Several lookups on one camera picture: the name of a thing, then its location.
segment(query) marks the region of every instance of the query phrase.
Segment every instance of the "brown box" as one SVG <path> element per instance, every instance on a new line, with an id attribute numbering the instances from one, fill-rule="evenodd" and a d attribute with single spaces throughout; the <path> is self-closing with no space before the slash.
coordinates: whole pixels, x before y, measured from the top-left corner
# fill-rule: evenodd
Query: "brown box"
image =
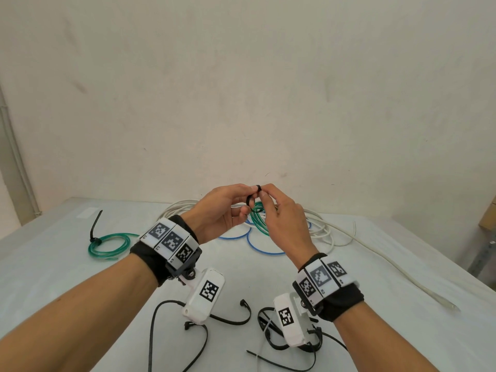
<path id="1" fill-rule="evenodd" d="M 496 197 L 484 213 L 484 216 L 479 222 L 479 226 L 488 231 L 496 228 Z"/>

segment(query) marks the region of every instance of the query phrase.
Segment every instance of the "qr code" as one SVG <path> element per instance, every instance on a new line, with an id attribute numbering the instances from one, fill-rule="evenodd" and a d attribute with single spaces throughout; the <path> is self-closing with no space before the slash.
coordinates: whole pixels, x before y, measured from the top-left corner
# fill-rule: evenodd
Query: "qr code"
<path id="1" fill-rule="evenodd" d="M 193 253 L 193 250 L 189 247 L 188 244 L 184 244 L 183 247 L 177 252 L 176 257 L 181 261 L 182 263 L 185 263 L 189 256 L 191 256 Z"/>
<path id="2" fill-rule="evenodd" d="M 174 252 L 177 247 L 181 245 L 182 242 L 182 237 L 178 236 L 174 231 L 170 231 L 160 244 L 164 245 L 166 248 Z"/>
<path id="3" fill-rule="evenodd" d="M 331 262 L 330 264 L 327 264 L 327 266 L 329 266 L 329 269 L 331 269 L 331 271 L 337 278 L 347 274 L 337 261 Z"/>
<path id="4" fill-rule="evenodd" d="M 279 317 L 281 318 L 282 326 L 291 325 L 294 323 L 293 316 L 291 316 L 291 311 L 289 307 L 281 309 L 278 311 Z"/>
<path id="5" fill-rule="evenodd" d="M 214 285 L 211 281 L 206 281 L 200 291 L 200 296 L 204 297 L 208 301 L 214 301 L 214 297 L 219 291 L 219 287 Z"/>
<path id="6" fill-rule="evenodd" d="M 162 223 L 157 223 L 154 228 L 152 228 L 150 231 L 148 231 L 148 234 L 150 236 L 153 236 L 154 238 L 160 240 L 167 231 L 170 230 L 170 227 L 167 227 L 166 225 L 163 225 Z"/>
<path id="7" fill-rule="evenodd" d="M 301 281 L 299 285 L 303 290 L 303 292 L 305 293 L 305 295 L 307 296 L 307 298 L 309 298 L 310 296 L 312 296 L 312 294 L 316 292 L 315 288 L 313 287 L 313 284 L 308 280 L 308 278 L 305 278 L 303 281 Z"/>
<path id="8" fill-rule="evenodd" d="M 323 266 L 319 266 L 317 269 L 311 271 L 310 276 L 318 287 L 331 280 L 331 276 Z"/>

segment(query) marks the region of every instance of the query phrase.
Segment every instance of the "hand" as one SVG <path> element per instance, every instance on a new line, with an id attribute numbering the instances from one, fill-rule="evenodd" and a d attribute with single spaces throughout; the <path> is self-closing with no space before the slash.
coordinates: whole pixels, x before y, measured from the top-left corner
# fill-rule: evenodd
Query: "hand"
<path id="1" fill-rule="evenodd" d="M 265 223 L 270 238 L 300 269 L 310 257 L 319 252 L 310 238 L 303 207 L 294 203 L 274 184 L 263 185 L 258 197 L 265 208 Z M 271 197 L 276 199 L 277 209 Z"/>
<path id="2" fill-rule="evenodd" d="M 181 217 L 195 232 L 199 243 L 207 243 L 246 221 L 251 209 L 246 205 L 231 205 L 245 202 L 250 194 L 257 193 L 257 189 L 256 185 L 249 187 L 244 184 L 215 188 Z"/>

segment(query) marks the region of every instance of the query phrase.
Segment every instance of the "person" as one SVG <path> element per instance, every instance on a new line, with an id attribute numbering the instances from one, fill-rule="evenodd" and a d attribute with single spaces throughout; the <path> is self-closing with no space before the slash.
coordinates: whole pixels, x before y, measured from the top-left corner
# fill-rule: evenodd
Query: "person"
<path id="1" fill-rule="evenodd" d="M 259 197 L 272 240 L 300 269 L 319 251 L 308 233 L 305 213 L 276 186 L 244 184 L 209 192 L 182 219 L 199 243 L 213 240 L 246 221 Z M 18 325 L 0 340 L 0 370 L 10 372 L 89 371 L 127 328 L 158 286 L 152 269 L 134 253 L 88 278 Z M 360 372 L 437 371 L 363 300 L 334 319 Z"/>

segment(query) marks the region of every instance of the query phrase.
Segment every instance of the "white wall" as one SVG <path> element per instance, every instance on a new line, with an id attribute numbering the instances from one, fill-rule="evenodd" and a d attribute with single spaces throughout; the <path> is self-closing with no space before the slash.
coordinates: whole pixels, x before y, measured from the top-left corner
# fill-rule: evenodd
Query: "white wall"
<path id="1" fill-rule="evenodd" d="M 21 224 L 0 172 L 0 239 L 17 230 Z"/>
<path id="2" fill-rule="evenodd" d="M 496 192 L 496 0 L 3 0 L 41 209 L 272 181 L 461 261 Z"/>

